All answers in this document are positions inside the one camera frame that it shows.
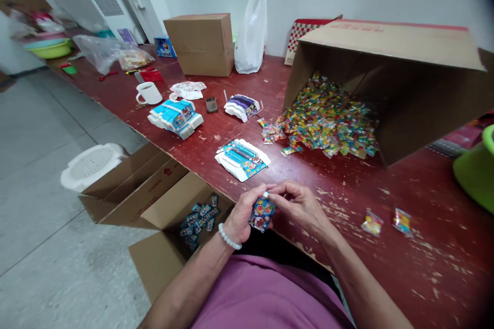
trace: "air conditioner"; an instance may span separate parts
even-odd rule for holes
[[[135,20],[123,0],[91,0],[109,28],[119,40],[123,40],[118,30],[127,28],[138,44],[145,41],[140,24]]]

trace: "table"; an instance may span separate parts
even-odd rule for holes
[[[172,84],[187,79],[176,60],[157,57],[152,46],[143,49],[156,58],[153,65],[165,79],[156,85],[166,99]],[[379,156],[328,159],[322,151],[306,149],[284,158],[280,150],[287,141],[263,145],[256,119],[242,123],[221,108],[224,89],[228,96],[244,94],[262,100],[259,115],[273,122],[283,110],[290,74],[283,58],[266,56],[260,71],[251,75],[234,70],[227,78],[191,76],[190,80],[206,84],[204,96],[216,96],[220,110],[208,114],[204,100],[196,100],[204,123],[185,141],[148,121],[151,107],[135,101],[137,80],[126,76],[118,63],[112,70],[119,73],[100,82],[99,73],[84,58],[72,62],[79,71],[76,75],[64,74],[58,65],[65,59],[48,65],[231,199],[262,182],[285,178],[309,186],[328,218],[416,327],[475,327],[485,315],[494,282],[494,217],[459,188],[450,159],[422,149],[385,169]],[[218,147],[234,138],[262,148],[272,164],[238,182],[214,159]],[[391,226],[394,207],[411,214],[414,239]],[[360,228],[366,209],[385,221],[379,238]],[[306,230],[283,217],[275,220],[278,233],[330,268],[331,261]]]

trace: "white cloth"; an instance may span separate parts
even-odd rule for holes
[[[186,100],[202,99],[201,90],[205,89],[206,85],[203,82],[184,81],[173,85],[170,90],[172,93],[169,96],[170,100],[177,100],[182,97]]]

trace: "coffee mug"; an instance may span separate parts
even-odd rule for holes
[[[152,82],[143,82],[142,84],[139,84],[137,86],[137,91],[139,94],[135,97],[135,99],[140,103],[140,104],[158,104],[163,100],[163,97],[161,96],[160,92],[158,91],[158,88],[156,87],[155,84]],[[139,96],[142,96],[144,98],[144,101],[141,102],[139,100]]]

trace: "forearm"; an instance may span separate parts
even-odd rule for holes
[[[163,290],[139,328],[189,327],[233,251],[219,233],[213,235]]]
[[[331,224],[318,240],[329,255],[358,328],[411,328],[412,325]]]

